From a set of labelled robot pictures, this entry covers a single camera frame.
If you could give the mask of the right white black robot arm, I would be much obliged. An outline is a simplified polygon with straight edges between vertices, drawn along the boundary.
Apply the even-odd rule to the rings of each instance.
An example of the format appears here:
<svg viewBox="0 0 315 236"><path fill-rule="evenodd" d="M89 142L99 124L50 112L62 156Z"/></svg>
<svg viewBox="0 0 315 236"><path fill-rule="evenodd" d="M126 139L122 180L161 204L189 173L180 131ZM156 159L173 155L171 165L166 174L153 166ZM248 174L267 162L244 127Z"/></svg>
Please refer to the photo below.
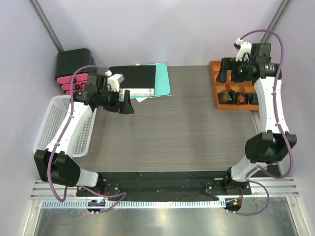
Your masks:
<svg viewBox="0 0 315 236"><path fill-rule="evenodd" d="M233 82L251 82L256 91L261 129L247 140L245 156L230 167L220 183L224 193L238 194L249 186L249 178L291 153L297 137L286 124L281 99L280 64L271 62L271 44L245 42L238 39L234 58L223 58L217 78L222 82L228 70Z"/></svg>

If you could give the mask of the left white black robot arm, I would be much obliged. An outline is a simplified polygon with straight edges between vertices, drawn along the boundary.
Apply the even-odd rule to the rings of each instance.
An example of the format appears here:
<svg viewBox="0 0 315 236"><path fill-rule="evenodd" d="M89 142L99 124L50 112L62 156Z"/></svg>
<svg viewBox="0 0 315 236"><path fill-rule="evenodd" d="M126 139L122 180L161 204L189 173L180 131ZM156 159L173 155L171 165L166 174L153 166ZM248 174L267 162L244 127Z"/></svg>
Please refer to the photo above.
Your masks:
<svg viewBox="0 0 315 236"><path fill-rule="evenodd" d="M94 196L100 196L105 189L102 174L80 168L73 160L78 137L98 107L124 115L133 114L130 91L124 91L120 98L122 74L88 74L84 90L75 90L70 96L67 114L56 135L45 149L38 149L34 161L43 182L50 187L59 184L65 187L87 187Z"/></svg>

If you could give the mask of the floral patterned necktie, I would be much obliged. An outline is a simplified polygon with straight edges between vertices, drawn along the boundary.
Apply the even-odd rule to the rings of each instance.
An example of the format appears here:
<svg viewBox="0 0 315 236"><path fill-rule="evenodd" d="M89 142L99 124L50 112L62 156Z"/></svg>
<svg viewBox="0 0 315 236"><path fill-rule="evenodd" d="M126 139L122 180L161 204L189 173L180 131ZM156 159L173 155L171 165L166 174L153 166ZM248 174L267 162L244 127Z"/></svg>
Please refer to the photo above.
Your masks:
<svg viewBox="0 0 315 236"><path fill-rule="evenodd" d="M218 93L219 104L233 104L233 99L229 95L229 93L225 90L220 91Z"/></svg>

